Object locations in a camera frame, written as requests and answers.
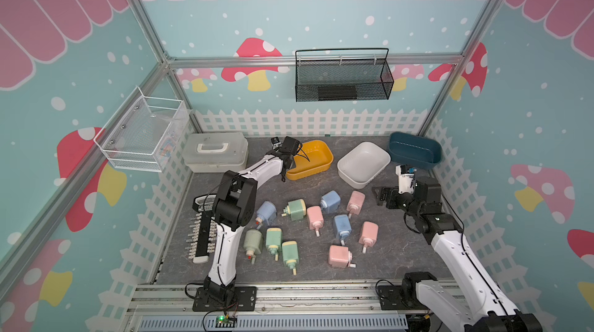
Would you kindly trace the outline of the yellow storage box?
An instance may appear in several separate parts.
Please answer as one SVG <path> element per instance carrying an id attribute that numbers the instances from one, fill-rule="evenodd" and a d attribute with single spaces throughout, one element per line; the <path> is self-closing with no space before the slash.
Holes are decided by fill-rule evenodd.
<path id="1" fill-rule="evenodd" d="M 328 145 L 321 140 L 303 144 L 303 149 L 295 157 L 295 167 L 286 173 L 287 179 L 297 181 L 329 170 L 334 155 Z"/>

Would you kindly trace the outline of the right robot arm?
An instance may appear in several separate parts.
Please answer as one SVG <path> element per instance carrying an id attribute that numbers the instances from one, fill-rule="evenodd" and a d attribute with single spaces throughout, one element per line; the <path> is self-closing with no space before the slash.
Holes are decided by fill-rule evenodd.
<path id="1" fill-rule="evenodd" d="M 424 237 L 446 264 L 466 302 L 461 304 L 430 272 L 406 273 L 400 285 L 381 279 L 376 293 L 382 310 L 425 308 L 451 331 L 542 331 L 533 313 L 511 301 L 470 247 L 457 216 L 442 209 L 442 188 L 433 177 L 415 180 L 412 192 L 374 187 L 376 201 L 413 219 L 412 231 Z"/>

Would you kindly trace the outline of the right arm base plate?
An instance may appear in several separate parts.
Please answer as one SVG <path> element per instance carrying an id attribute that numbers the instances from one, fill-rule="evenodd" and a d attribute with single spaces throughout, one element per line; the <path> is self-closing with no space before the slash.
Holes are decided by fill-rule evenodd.
<path id="1" fill-rule="evenodd" d="M 412 295 L 402 286 L 379 285 L 376 287 L 381 309 L 386 310 L 414 310 L 417 303 Z"/>

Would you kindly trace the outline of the teal storage box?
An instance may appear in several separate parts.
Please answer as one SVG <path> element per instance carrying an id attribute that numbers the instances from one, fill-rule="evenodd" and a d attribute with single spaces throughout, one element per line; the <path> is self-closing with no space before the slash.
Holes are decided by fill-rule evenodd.
<path id="1" fill-rule="evenodd" d="M 403 132 L 391 134 L 388 142 L 391 161 L 431 170 L 442 162 L 442 146 L 435 140 Z"/>

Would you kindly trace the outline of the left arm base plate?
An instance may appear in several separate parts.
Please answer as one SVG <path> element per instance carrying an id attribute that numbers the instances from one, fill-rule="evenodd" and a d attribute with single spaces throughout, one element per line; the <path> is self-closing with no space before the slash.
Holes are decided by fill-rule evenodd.
<path id="1" fill-rule="evenodd" d="M 258 289 L 256 287 L 235 287 L 223 290 L 222 293 L 212 293 L 200 287 L 196 291 L 193 301 L 193 312 L 207 311 L 247 311 L 255 310 Z"/>

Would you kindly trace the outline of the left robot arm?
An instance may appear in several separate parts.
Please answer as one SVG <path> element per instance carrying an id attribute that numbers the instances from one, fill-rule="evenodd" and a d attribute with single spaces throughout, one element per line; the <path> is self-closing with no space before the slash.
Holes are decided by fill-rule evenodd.
<path id="1" fill-rule="evenodd" d="M 255 213 L 258 188 L 276 176 L 286 180 L 286 173 L 295 167 L 295 157 L 302 147 L 297 139 L 285 137 L 249 168 L 224 173 L 212 208 L 217 225 L 213 263 L 203 283 L 204 291 L 211 299 L 222 304 L 231 301 L 241 234 Z"/>

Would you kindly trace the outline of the white storage box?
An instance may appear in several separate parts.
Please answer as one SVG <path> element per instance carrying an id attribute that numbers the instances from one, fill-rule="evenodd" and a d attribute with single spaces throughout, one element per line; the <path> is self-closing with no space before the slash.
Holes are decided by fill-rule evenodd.
<path id="1" fill-rule="evenodd" d="M 337 163 L 339 177 L 354 189 L 363 189 L 391 163 L 387 151 L 375 143 L 363 142 Z"/>

